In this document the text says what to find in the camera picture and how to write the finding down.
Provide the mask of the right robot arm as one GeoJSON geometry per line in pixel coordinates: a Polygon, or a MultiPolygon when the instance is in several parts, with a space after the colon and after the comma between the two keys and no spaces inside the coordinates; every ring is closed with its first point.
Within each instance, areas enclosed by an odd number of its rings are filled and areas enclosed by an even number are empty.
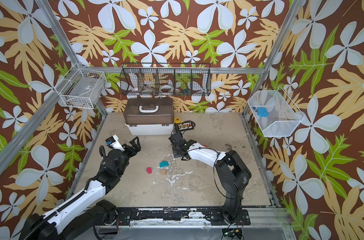
{"type": "Polygon", "coordinates": [[[223,196],[225,203],[222,207],[224,219],[233,224],[241,215],[244,190],[252,174],[239,154],[234,150],[220,152],[200,143],[186,141],[181,132],[171,134],[169,140],[175,158],[183,161],[197,160],[212,167],[218,175],[219,181],[226,191],[223,196]]]}

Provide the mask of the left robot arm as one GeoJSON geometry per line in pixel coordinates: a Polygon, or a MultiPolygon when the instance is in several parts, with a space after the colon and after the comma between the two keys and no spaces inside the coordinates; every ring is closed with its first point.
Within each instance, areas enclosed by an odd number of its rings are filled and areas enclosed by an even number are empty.
{"type": "Polygon", "coordinates": [[[139,137],[121,145],[117,136],[106,140],[111,149],[100,146],[102,162],[98,173],[88,179],[83,190],[43,215],[28,217],[21,240],[73,240],[97,225],[115,222],[116,206],[103,197],[121,180],[130,158],[141,151],[139,137]]]}

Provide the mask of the teal arch block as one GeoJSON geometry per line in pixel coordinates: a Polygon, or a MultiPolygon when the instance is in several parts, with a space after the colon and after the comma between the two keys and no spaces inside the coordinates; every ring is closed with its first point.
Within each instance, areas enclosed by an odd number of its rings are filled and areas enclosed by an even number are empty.
{"type": "Polygon", "coordinates": [[[160,162],[159,166],[160,166],[160,168],[166,168],[166,167],[168,167],[168,166],[169,166],[169,162],[167,162],[167,161],[162,161],[162,162],[160,162]]]}

